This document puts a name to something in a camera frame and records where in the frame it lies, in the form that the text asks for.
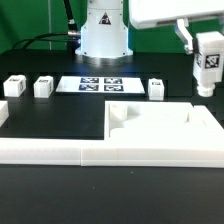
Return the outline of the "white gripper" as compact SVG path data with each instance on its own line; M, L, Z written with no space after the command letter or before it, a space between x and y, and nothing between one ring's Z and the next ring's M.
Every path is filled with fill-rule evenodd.
M224 14L224 0L129 0L129 19L136 29L173 25L187 54L193 53L188 21L210 20Z

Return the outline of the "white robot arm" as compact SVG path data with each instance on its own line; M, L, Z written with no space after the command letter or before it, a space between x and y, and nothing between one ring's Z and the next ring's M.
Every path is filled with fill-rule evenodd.
M123 3L124 0L87 1L81 45L75 51L81 60L112 65L132 57L128 27L123 22ZM186 51L192 53L189 22L224 16L224 0L128 0L128 14L131 25L138 30L175 25Z

